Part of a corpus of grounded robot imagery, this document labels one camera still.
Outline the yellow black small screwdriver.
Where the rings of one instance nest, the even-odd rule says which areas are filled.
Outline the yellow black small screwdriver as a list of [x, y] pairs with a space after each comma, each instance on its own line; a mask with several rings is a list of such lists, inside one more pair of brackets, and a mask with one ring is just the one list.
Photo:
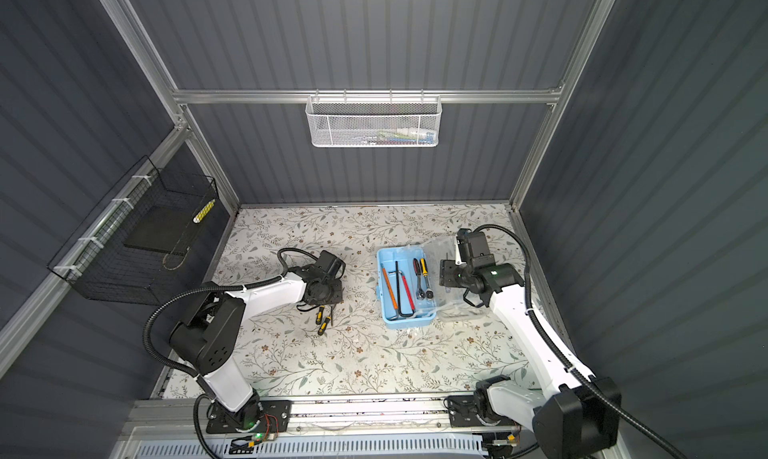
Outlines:
[[334, 307], [332, 305], [330, 306], [320, 306], [317, 310], [315, 323], [318, 326], [317, 329], [317, 335], [323, 336], [327, 329], [332, 325], [333, 323], [333, 313], [334, 313]]

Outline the light blue plastic toolbox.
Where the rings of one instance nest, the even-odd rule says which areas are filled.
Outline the light blue plastic toolbox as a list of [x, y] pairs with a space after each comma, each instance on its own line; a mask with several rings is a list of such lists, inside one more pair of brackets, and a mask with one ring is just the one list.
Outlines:
[[[455, 258], [455, 238], [451, 235], [439, 236], [421, 244], [412, 244], [399, 247], [382, 248], [376, 253], [376, 272], [378, 284], [376, 296], [381, 305], [381, 316], [387, 328], [393, 330], [406, 328], [421, 328], [430, 325], [434, 320], [464, 321], [479, 319], [485, 315], [480, 309], [473, 309], [467, 305], [462, 296], [463, 289], [447, 288], [439, 284], [439, 269], [442, 259]], [[429, 283], [434, 292], [434, 298], [419, 299], [417, 296], [417, 282], [414, 275], [412, 260], [424, 257], [426, 259]], [[381, 272], [385, 267], [389, 273], [389, 279], [394, 291], [395, 278], [393, 272], [394, 262], [399, 262], [400, 271], [407, 276], [411, 294], [415, 302], [416, 312], [410, 318], [398, 318], [394, 312], [386, 284]], [[406, 292], [402, 285], [402, 298], [404, 308], [410, 308]]]

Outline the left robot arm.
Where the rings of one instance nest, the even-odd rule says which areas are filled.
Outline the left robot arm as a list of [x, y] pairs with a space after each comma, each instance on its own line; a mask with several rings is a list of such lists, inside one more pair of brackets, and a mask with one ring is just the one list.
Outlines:
[[242, 324], [283, 306], [309, 312], [342, 301], [345, 262], [323, 250], [317, 256], [305, 252], [307, 265], [289, 266], [283, 254], [291, 250], [278, 251], [282, 270], [274, 277], [246, 285], [203, 284], [189, 295], [190, 307], [170, 334], [172, 350], [191, 367], [189, 374], [212, 400], [216, 418], [231, 430], [263, 434], [278, 427], [233, 358]]

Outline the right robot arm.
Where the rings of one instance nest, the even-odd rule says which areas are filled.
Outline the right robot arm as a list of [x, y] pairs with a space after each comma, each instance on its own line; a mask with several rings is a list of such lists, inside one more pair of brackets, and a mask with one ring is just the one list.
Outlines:
[[531, 431], [548, 458], [582, 458], [616, 445], [621, 394], [599, 379], [533, 305], [530, 267], [517, 270], [490, 252], [484, 226], [456, 234], [455, 256], [440, 262], [440, 283], [478, 296], [513, 333], [540, 388], [518, 387], [507, 376], [478, 382], [474, 409], [487, 423], [510, 419]]

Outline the large black hex key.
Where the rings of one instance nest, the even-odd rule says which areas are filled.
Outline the large black hex key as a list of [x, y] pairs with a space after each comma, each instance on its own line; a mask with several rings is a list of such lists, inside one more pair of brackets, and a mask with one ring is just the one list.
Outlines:
[[401, 285], [401, 279], [402, 279], [402, 273], [400, 271], [399, 262], [394, 262], [395, 269], [393, 272], [393, 276], [395, 278], [395, 288], [394, 288], [394, 307], [398, 318], [410, 318], [414, 316], [414, 309], [413, 305], [410, 305], [410, 308], [404, 308], [403, 298], [402, 298], [402, 285]]

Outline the orange handled hex key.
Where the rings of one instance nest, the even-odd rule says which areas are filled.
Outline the orange handled hex key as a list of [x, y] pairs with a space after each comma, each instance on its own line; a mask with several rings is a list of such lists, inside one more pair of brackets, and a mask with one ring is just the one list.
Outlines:
[[398, 303], [397, 303], [397, 299], [395, 297], [395, 294], [394, 294], [394, 291], [393, 291], [393, 288], [392, 288], [392, 285], [391, 285], [391, 282], [390, 282], [390, 279], [389, 279], [389, 273], [388, 273], [388, 271], [386, 270], [385, 267], [381, 268], [381, 272], [383, 274], [383, 278], [384, 278], [384, 281], [385, 281], [385, 284], [386, 284], [386, 288], [387, 288], [387, 291], [388, 291], [388, 294], [389, 294], [389, 297], [390, 297], [390, 302], [392, 303], [393, 310], [394, 310], [395, 313], [397, 313], [398, 312]]

